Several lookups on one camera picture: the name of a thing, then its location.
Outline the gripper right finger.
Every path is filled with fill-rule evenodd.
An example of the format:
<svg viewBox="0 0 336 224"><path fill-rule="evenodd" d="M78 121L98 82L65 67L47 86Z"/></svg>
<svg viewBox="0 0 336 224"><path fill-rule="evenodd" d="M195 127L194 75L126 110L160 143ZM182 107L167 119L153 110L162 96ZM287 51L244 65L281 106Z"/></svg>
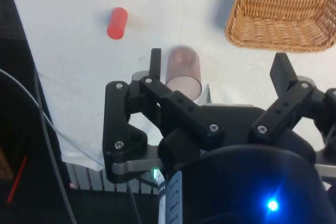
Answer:
<svg viewBox="0 0 336 224"><path fill-rule="evenodd" d="M273 145L284 130L309 118L322 134L323 154L334 156L335 88L322 92L310 82L300 81L283 52L276 53L270 77L278 99L251 126L251 142Z"/></svg>

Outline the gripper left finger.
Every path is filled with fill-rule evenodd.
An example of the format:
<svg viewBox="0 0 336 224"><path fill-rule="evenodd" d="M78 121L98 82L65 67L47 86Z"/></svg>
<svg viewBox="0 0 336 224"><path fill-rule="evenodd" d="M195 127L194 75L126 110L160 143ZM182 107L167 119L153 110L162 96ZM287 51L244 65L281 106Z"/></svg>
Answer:
<svg viewBox="0 0 336 224"><path fill-rule="evenodd" d="M204 106L172 91L159 79L161 50L151 50L149 73L131 83L106 86L102 151L107 179L125 183L151 169L171 172L220 148L225 127ZM129 120L143 114L162 134L157 146Z"/></svg>

